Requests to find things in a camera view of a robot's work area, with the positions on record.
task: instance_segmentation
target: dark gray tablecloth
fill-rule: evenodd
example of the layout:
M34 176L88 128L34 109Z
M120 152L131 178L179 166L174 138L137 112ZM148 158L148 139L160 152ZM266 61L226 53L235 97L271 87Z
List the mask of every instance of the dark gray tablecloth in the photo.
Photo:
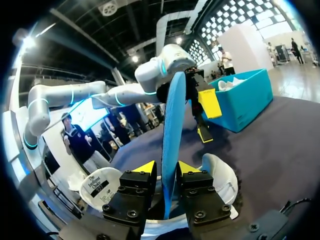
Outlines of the dark gray tablecloth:
M179 160L198 167L202 155L211 153L237 170L249 219L315 194L320 183L320 104L275 97L239 133L214 124L209 129L214 141L203 144L187 104ZM160 174L162 138L161 125L122 147L111 165L124 171L156 160Z

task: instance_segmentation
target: blue shoe insole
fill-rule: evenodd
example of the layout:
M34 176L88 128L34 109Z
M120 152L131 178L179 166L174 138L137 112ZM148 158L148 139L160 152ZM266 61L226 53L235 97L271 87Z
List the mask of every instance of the blue shoe insole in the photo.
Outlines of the blue shoe insole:
M164 219L169 218L176 180L181 133L185 118L186 75L176 72L170 83L165 105L161 180L164 195Z

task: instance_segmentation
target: white robotic arm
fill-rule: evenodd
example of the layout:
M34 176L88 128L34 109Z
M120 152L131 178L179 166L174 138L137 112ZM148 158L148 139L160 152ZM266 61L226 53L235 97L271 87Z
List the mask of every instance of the white robotic arm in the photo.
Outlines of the white robotic arm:
M36 85L28 94L29 119L24 130L24 143L29 149L37 147L38 137L50 124L49 107L69 105L88 97L92 97L95 109L159 103L157 87L167 73L172 74L181 66L187 69L195 65L195 61L180 46L168 44L158 57L153 57L135 70L138 83L117 86L108 92L103 81L62 86Z

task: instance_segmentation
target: white shirt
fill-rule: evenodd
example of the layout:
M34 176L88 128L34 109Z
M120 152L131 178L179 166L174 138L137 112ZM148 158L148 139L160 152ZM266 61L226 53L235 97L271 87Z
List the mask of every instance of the white shirt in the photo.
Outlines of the white shirt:
M234 65L232 63L232 56L229 52L225 51L223 54L222 54L222 57L221 57L221 62L223 63L223 66L224 66L224 69L229 69L229 68L232 68Z

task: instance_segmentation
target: black cable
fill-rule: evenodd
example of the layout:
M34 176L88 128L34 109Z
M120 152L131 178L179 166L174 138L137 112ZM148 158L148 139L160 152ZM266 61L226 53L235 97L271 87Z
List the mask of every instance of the black cable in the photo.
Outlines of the black cable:
M280 210L280 212L282 214L286 214L286 212L288 212L291 208L293 208L294 206L298 205L298 204L301 204L301 203L311 203L312 200L310 198L304 198L304 199L301 199L299 201L296 201L295 203L292 203L290 205L288 205L287 207L284 207Z

